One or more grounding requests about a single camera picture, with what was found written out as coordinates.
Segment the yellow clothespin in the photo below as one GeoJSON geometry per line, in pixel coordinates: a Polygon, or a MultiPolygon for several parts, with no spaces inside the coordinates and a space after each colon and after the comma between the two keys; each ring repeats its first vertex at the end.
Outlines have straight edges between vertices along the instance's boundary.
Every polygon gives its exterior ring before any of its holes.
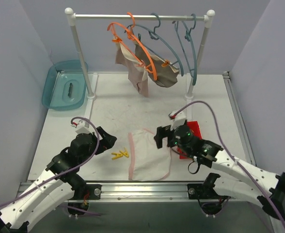
{"type": "Polygon", "coordinates": [[[126,148],[124,148],[123,150],[121,150],[120,153],[121,153],[124,157],[129,158],[129,153],[128,153],[128,151],[127,151],[126,148]]]}
{"type": "Polygon", "coordinates": [[[122,158],[124,155],[122,153],[112,153],[112,160],[117,160],[119,158],[122,158]]]}

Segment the white pink-trimmed underwear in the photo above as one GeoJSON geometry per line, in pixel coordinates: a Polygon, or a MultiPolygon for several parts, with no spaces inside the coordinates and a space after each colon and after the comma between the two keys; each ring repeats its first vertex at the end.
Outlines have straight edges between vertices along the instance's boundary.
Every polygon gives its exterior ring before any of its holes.
{"type": "Polygon", "coordinates": [[[167,147],[157,148],[155,134],[140,129],[128,134],[130,145],[130,181],[160,181],[170,174],[171,152],[167,147]]]}

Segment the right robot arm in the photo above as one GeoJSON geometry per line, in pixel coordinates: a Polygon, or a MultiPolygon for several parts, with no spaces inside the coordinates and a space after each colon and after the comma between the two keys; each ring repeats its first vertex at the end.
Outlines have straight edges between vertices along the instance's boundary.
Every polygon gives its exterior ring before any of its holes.
{"type": "Polygon", "coordinates": [[[205,197],[228,196],[248,201],[261,207],[269,216],[285,220],[285,172],[268,172],[230,156],[222,146],[196,137],[186,124],[175,129],[170,125],[157,127],[154,140],[158,149],[162,148],[164,138],[168,140],[168,147],[178,147],[198,166],[231,176],[227,179],[218,173],[209,173],[202,185],[205,197]]]}

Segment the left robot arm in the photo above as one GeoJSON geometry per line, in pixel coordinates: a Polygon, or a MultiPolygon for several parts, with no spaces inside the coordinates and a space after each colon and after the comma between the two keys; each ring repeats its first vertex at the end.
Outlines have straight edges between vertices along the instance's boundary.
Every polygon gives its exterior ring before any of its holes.
{"type": "Polygon", "coordinates": [[[79,166],[111,149],[116,140],[102,127],[95,133],[79,133],[18,199],[0,210],[0,233],[28,233],[64,201],[83,198],[86,181],[78,175],[79,166]]]}

